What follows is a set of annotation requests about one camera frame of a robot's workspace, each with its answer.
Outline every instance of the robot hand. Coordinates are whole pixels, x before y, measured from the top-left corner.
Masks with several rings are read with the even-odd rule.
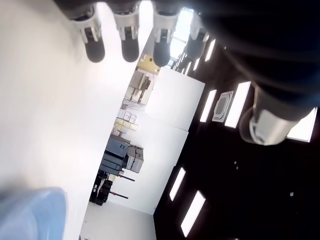
[[[111,8],[128,62],[139,57],[139,1],[101,0]],[[105,56],[97,0],[55,0],[79,29],[88,58]],[[262,0],[155,0],[153,3],[154,62],[170,60],[170,44],[179,13],[194,9],[186,46],[189,59],[202,54],[209,34],[227,46],[234,65],[254,84],[254,105],[240,122],[241,137],[260,145],[275,145],[310,111],[320,105],[320,17],[315,2]]]

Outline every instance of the rectangular ceiling light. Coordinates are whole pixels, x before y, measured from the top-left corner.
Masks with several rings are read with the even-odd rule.
[[[208,96],[208,98],[207,98],[207,100],[205,102],[205,105],[204,105],[204,108],[203,108],[203,111],[202,111],[200,122],[205,123],[207,121],[207,118],[208,118],[212,103],[214,102],[216,93],[217,93],[217,90],[212,90],[212,91],[209,92],[209,96]]]
[[[287,135],[287,138],[310,143],[312,131],[314,130],[317,110],[317,107],[314,108],[308,116],[301,119],[299,123],[291,129]]]
[[[198,58],[196,61],[195,61],[195,64],[193,66],[193,71],[195,71],[198,67],[198,64],[199,64],[199,61],[200,61],[200,58]]]
[[[199,191],[197,191],[191,203],[191,206],[188,212],[186,213],[185,218],[181,224],[182,232],[185,237],[188,236],[205,201],[206,199],[204,198],[204,196]]]
[[[191,62],[189,62],[188,66],[186,67],[184,75],[187,75],[189,73],[190,65],[191,65]]]
[[[207,51],[206,56],[205,56],[205,60],[204,60],[205,62],[210,59],[212,51],[214,50],[215,43],[216,43],[216,40],[213,40],[210,43],[210,46],[209,46],[208,51]]]
[[[173,184],[173,187],[172,187],[170,194],[169,194],[171,201],[173,201],[175,199],[175,196],[178,192],[178,189],[180,187],[182,180],[184,179],[185,174],[186,174],[186,171],[183,168],[180,168],[178,176],[176,177],[175,182]]]
[[[225,121],[225,126],[236,128],[242,109],[244,107],[251,82],[243,82],[238,85],[236,93],[229,111],[229,115]]]

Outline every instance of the ceiling air conditioner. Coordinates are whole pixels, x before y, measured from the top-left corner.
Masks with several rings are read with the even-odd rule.
[[[221,93],[220,98],[214,108],[214,114],[212,118],[213,122],[224,122],[233,94],[234,91]]]

